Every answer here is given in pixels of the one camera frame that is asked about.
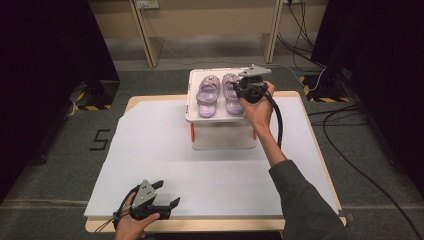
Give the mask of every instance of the wrist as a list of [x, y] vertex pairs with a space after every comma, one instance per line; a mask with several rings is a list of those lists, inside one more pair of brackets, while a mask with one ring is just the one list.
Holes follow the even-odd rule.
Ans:
[[259, 139], [266, 138], [269, 136], [272, 137], [271, 130], [267, 126], [255, 127], [255, 132], [256, 132], [256, 135], [258, 135]]

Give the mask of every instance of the pair of sandals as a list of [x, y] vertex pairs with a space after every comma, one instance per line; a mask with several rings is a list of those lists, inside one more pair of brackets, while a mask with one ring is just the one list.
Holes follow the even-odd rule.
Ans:
[[[239, 103], [233, 83], [239, 77], [234, 73], [227, 73], [222, 78], [223, 92], [226, 100], [227, 112], [233, 115], [243, 113], [243, 107]], [[205, 77], [199, 86], [196, 99], [198, 112], [202, 118], [210, 118], [216, 113], [216, 103], [221, 89], [219, 78], [215, 75]]]

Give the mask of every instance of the hand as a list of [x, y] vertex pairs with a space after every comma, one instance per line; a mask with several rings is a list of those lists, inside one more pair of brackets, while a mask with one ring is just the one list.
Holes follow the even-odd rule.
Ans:
[[[274, 94], [275, 86], [268, 81], [264, 82], [267, 84], [268, 92], [272, 96]], [[250, 122], [259, 137], [261, 134], [269, 132], [269, 123], [271, 121], [273, 108], [265, 96], [255, 104], [251, 104], [246, 101], [246, 99], [241, 98], [240, 105], [244, 109], [244, 118]]]
[[[127, 202], [125, 203], [126, 206], [131, 204], [131, 199], [135, 196], [135, 193], [130, 195]], [[145, 232], [144, 229], [153, 223], [154, 221], [158, 220], [160, 218], [159, 213], [152, 214], [148, 216], [147, 218], [137, 221], [134, 218], [132, 218], [128, 211], [121, 213], [121, 220], [119, 221], [118, 227], [116, 228], [116, 234], [115, 239], [116, 240], [136, 240], [141, 238], [145, 238]]]

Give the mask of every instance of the finger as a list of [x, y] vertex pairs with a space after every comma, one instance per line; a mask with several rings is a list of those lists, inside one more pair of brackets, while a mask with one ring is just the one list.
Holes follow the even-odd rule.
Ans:
[[268, 82], [268, 81], [264, 81], [264, 83], [266, 83], [266, 85], [268, 86], [268, 92], [271, 94], [271, 96], [274, 94], [275, 91], [275, 86]]
[[244, 98], [240, 98], [239, 103], [243, 108], [249, 104]]
[[152, 224], [154, 221], [158, 220], [160, 218], [159, 213], [152, 214], [148, 216], [147, 218], [143, 219], [143, 222], [145, 223], [145, 227]]
[[134, 196], [135, 196], [135, 192], [131, 193], [131, 195], [127, 198], [127, 201], [125, 202], [125, 205], [131, 205], [131, 201], [134, 198]]

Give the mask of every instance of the white paper sheet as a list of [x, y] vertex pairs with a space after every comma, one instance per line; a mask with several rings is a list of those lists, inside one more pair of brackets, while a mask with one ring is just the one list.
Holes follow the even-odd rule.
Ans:
[[[283, 116], [284, 153], [337, 213], [300, 98], [275, 101]], [[254, 149], [196, 151], [185, 106], [183, 100], [145, 101], [119, 120], [85, 216], [111, 216], [143, 179], [165, 181], [157, 190], [156, 205], [181, 197], [174, 217], [281, 216], [261, 144]], [[271, 125], [276, 137], [275, 115]]]

